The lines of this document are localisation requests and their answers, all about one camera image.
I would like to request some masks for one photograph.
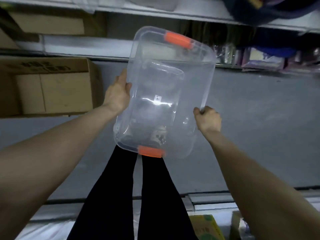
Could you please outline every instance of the black pants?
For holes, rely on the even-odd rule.
[[[67,240],[134,239],[132,190],[136,160],[137,153],[115,147]],[[138,240],[197,240],[163,159],[142,156],[142,165]]]

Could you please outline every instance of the person's left hand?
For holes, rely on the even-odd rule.
[[[132,83],[127,83],[127,69],[115,77],[114,83],[108,87],[102,106],[106,106],[116,115],[121,114],[129,105]]]

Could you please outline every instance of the person's left arm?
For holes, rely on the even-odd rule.
[[[126,70],[102,106],[0,151],[0,239],[14,240],[69,176],[87,148],[130,101]]]

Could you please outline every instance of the hand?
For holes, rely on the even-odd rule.
[[[116,115],[121,114],[129,105],[132,83],[127,83],[127,69],[115,77],[114,83],[108,87],[103,105]]]
[[[204,135],[207,132],[219,132],[221,130],[221,117],[213,108],[206,106],[204,113],[195,107],[193,110],[194,118],[197,123],[198,129]]]

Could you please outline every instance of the yellow and green package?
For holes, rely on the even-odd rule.
[[[199,240],[225,240],[212,215],[189,216]]]

